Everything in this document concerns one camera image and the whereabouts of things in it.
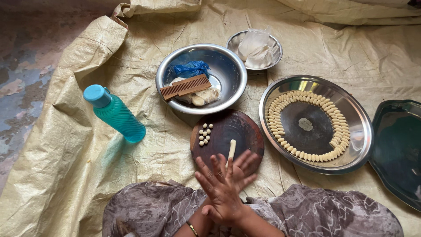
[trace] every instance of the concrete floor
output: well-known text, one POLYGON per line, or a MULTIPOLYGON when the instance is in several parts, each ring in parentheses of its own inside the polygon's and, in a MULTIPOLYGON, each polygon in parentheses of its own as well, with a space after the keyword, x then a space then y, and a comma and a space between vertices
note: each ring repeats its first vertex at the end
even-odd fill
POLYGON ((106 13, 0 13, 1 195, 10 169, 41 113, 63 49, 91 21, 106 13))

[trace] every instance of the beige tarp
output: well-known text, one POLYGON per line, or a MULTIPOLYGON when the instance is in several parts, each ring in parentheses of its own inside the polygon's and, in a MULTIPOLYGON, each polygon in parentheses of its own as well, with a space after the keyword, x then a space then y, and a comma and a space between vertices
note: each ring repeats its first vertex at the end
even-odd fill
MULTIPOLYGON (((421 25, 334 30, 316 21, 420 23, 419 15, 420 10, 347 0, 120 4, 112 18, 94 20, 64 50, 42 114, 0 198, 0 236, 101 236, 104 206, 130 183, 173 179, 199 188, 189 151, 198 117, 173 111, 155 88, 155 72, 173 50, 194 43, 225 45, 240 30, 270 25, 284 48, 283 58, 267 74, 249 75, 232 108, 258 123, 258 102, 268 83, 309 74, 345 88, 372 118, 384 100, 421 101, 421 25), (125 142, 94 115, 82 97, 94 83, 108 87, 146 125, 142 142, 125 142)), ((388 192, 369 164, 346 175, 319 175, 293 166, 267 140, 265 148, 259 177, 242 196, 281 195, 293 183, 358 190, 387 206, 406 236, 421 235, 420 213, 388 192)))

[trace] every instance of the round wooden board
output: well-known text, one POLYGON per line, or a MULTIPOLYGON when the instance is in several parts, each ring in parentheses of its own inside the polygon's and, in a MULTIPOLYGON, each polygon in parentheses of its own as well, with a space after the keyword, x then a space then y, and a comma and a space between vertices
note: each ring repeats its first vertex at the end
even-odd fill
POLYGON ((264 154, 263 135, 257 124, 245 113, 233 109, 225 109, 219 113, 203 116, 193 128, 190 136, 190 151, 193 159, 200 156, 207 166, 212 169, 210 157, 218 153, 228 158, 230 141, 234 139, 235 147, 234 160, 245 150, 250 149, 259 155, 259 161, 253 164, 252 170, 256 170, 264 154), (199 145, 199 130, 203 124, 213 124, 210 130, 210 140, 204 146, 199 145))

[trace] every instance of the bowl rim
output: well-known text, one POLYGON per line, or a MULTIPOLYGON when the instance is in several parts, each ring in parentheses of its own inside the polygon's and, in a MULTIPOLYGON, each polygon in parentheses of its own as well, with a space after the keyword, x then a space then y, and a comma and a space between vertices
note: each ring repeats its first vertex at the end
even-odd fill
POLYGON ((158 70, 156 72, 155 85, 156 85, 158 94, 161 96, 161 99, 165 101, 165 103, 167 103, 173 109, 178 110, 183 113, 187 113, 187 114, 205 115, 205 114, 217 113, 219 111, 222 111, 228 108, 229 106, 233 105, 241 97, 241 95, 244 93, 244 90, 247 86, 247 70, 245 68, 244 63, 241 61, 241 59, 228 48, 225 48, 217 44, 212 44, 212 43, 198 43, 198 44, 192 44, 192 45, 174 50, 167 57, 165 57, 164 60, 160 63, 158 70), (164 97, 162 96, 160 89, 164 87, 164 82, 162 78, 164 77, 164 73, 168 67, 169 62, 173 60, 174 58, 178 57, 179 55, 181 55, 183 52, 188 51, 188 50, 198 49, 198 47, 199 48, 207 47, 209 49, 222 51, 225 55, 230 57, 238 65, 239 75, 240 75, 240 85, 237 91, 227 101, 213 108, 190 108, 190 107, 181 105, 179 103, 176 103, 174 101, 175 99, 171 99, 169 101, 164 100, 164 97))
POLYGON ((368 114, 366 113, 364 108, 360 105, 360 103, 350 93, 348 93, 346 90, 344 90, 340 86, 338 86, 338 85, 334 84, 333 82, 330 82, 326 79, 316 77, 316 76, 290 75, 290 76, 278 79, 278 80, 274 81, 273 83, 271 83, 266 88, 266 90, 263 92, 262 97, 260 98, 259 118, 260 118, 260 123, 261 123, 262 128, 263 128, 263 132, 265 133, 266 137, 269 139, 270 143, 285 158, 287 158, 289 161, 293 162, 294 164, 297 164, 297 165, 299 165, 301 167, 304 167, 304 168, 306 168, 310 171, 321 173, 321 174, 341 175, 341 174, 346 174, 346 173, 352 172, 354 170, 357 170, 358 168, 362 167, 367 162, 368 158, 371 155, 372 148, 373 148, 373 145, 374 145, 373 125, 371 123, 370 118, 368 117, 368 114), (265 120, 265 117, 264 117, 264 101, 265 101, 266 97, 269 95, 269 93, 272 92, 273 90, 275 90, 276 85, 278 83, 280 83, 281 81, 288 80, 290 78, 303 78, 303 80, 305 78, 308 81, 312 81, 312 82, 316 82, 316 83, 322 82, 323 84, 328 85, 329 87, 333 88, 334 90, 345 92, 345 94, 346 94, 345 98, 351 102, 351 104, 354 106, 354 109, 356 109, 357 113, 360 115, 360 117, 363 118, 362 124, 363 124, 364 130, 367 132, 367 135, 365 137, 364 146, 362 148, 362 152, 360 152, 360 154, 353 161, 349 162, 348 164, 344 164, 344 165, 341 165, 341 166, 338 166, 338 167, 319 167, 319 166, 311 165, 311 164, 308 164, 306 162, 300 161, 296 157, 289 154, 289 152, 286 152, 279 145, 279 143, 272 137, 272 134, 269 132, 269 129, 267 128, 266 120, 265 120))
MULTIPOLYGON (((229 39, 228 39, 228 41, 226 42, 226 44, 225 44, 225 47, 226 48, 228 48, 228 44, 229 44, 229 42, 232 40, 232 38, 234 38, 235 36, 237 36, 237 35, 239 35, 239 34, 241 34, 241 33, 243 33, 243 32, 247 32, 248 30, 242 30, 242 31, 239 31, 239 32, 237 32, 237 33, 235 33, 235 34, 233 34, 231 37, 229 37, 229 39)), ((272 38, 272 39, 274 39, 275 40, 275 42, 276 42, 276 44, 279 46, 279 51, 281 52, 281 55, 279 56, 279 59, 275 62, 275 63, 273 63, 273 64, 271 64, 271 65, 269 65, 269 66, 267 66, 267 67, 264 67, 264 68, 250 68, 250 67, 246 67, 246 69, 248 69, 248 70, 254 70, 254 71, 261 71, 261 70, 266 70, 266 69, 268 69, 268 68, 271 68, 271 67, 273 67, 273 66, 275 66, 276 64, 278 64, 280 61, 281 61, 281 59, 282 59, 282 55, 283 55, 283 49, 282 49, 282 45, 281 45, 281 43, 279 42, 279 40, 276 38, 276 37, 274 37, 273 35, 269 35, 269 37, 270 38, 272 38)))

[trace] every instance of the wooden comb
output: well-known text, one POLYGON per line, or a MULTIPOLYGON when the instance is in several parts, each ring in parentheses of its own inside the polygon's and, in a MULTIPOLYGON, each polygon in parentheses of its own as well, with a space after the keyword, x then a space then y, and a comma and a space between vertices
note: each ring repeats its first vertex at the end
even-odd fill
POLYGON ((163 87, 160 89, 164 100, 169 100, 176 96, 183 96, 186 94, 195 93, 211 87, 211 83, 205 74, 200 74, 194 77, 184 79, 182 81, 174 82, 172 86, 163 87))

